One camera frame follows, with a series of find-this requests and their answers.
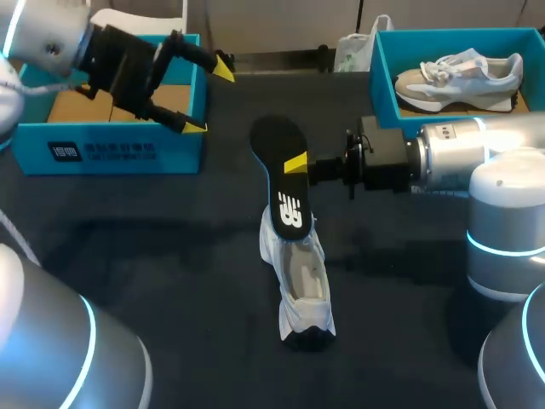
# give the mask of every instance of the black tablecloth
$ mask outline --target black tablecloth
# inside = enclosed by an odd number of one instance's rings
[[[372,114],[368,77],[213,81],[198,176],[24,177],[5,153],[0,208],[50,273],[141,337],[152,409],[483,407],[445,325],[465,277],[463,199],[314,187],[338,337],[313,354],[280,342],[258,246],[267,183],[248,143],[268,113],[293,118],[314,157],[340,154]]]

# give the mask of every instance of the cardboard box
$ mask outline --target cardboard box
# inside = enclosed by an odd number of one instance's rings
[[[191,101],[191,85],[160,85],[152,97],[155,105],[171,111],[187,113]],[[112,96],[99,91],[90,100],[76,91],[64,91],[57,95],[48,117],[48,124],[58,123],[147,122],[113,106]]]
[[[164,36],[142,38],[154,44],[164,40]],[[199,35],[188,34],[184,39],[200,44]],[[24,66],[20,77],[29,87],[59,81],[33,66]],[[70,81],[84,84],[88,77],[75,72]],[[206,82],[201,67],[181,58],[173,59],[154,100],[204,122]],[[95,101],[74,93],[28,98],[12,140],[14,156],[23,172],[26,175],[198,173],[202,133],[182,135],[161,124],[133,118],[110,122],[112,116],[106,112],[113,114],[107,94],[97,96]]]
[[[76,91],[63,91],[57,95],[48,116],[48,124],[109,122],[112,114],[112,96],[99,91],[90,100]]]
[[[155,105],[183,113],[188,112],[190,100],[191,86],[187,85],[161,85],[152,96]],[[146,120],[136,119],[134,114],[114,107],[110,122],[146,122]]]
[[[518,103],[503,115],[545,111],[545,42],[535,28],[396,30],[377,33],[371,60],[370,93],[379,125],[401,128],[405,137],[414,138],[424,124],[497,115],[460,104],[437,114],[414,112],[398,104],[393,79],[401,72],[419,67],[422,61],[436,61],[471,48],[489,58],[522,55],[524,78]]]

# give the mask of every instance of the blue cardboard box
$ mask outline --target blue cardboard box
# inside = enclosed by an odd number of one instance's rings
[[[142,37],[159,44],[164,36]],[[199,35],[184,36],[199,45]],[[34,67],[21,71],[24,85],[56,84],[54,78]],[[70,81],[80,84],[86,74]],[[205,120],[206,75],[186,60],[173,59],[162,84],[191,85],[187,115]],[[47,124],[57,94],[26,98],[19,128],[12,140],[14,155],[26,175],[194,174],[201,158],[202,134],[177,134],[160,124],[89,123]],[[55,155],[55,150],[69,152]]]
[[[474,48],[489,58],[519,53],[524,60],[520,93],[530,111],[545,110],[545,42],[534,28],[477,28],[455,30],[399,30],[378,32],[370,70],[370,93],[382,128],[401,128],[414,138],[424,124],[468,119],[468,116],[430,114],[402,117],[393,88],[401,72],[418,68],[422,61]]]

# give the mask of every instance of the white sneaker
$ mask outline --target white sneaker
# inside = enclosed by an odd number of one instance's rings
[[[427,112],[439,112],[452,102],[479,109],[508,112],[523,76],[522,57],[485,58],[474,49],[422,62],[420,69],[398,76],[395,91],[400,99]]]
[[[273,230],[269,206],[263,212],[261,258],[274,267],[280,282],[280,338],[299,348],[320,348],[336,335],[324,250],[314,226],[302,242],[283,241]]]

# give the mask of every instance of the plastic bag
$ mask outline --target plastic bag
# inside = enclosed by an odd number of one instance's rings
[[[350,34],[341,38],[335,54],[335,72],[369,71],[376,32],[391,30],[392,19],[381,14],[373,24],[371,34]]]

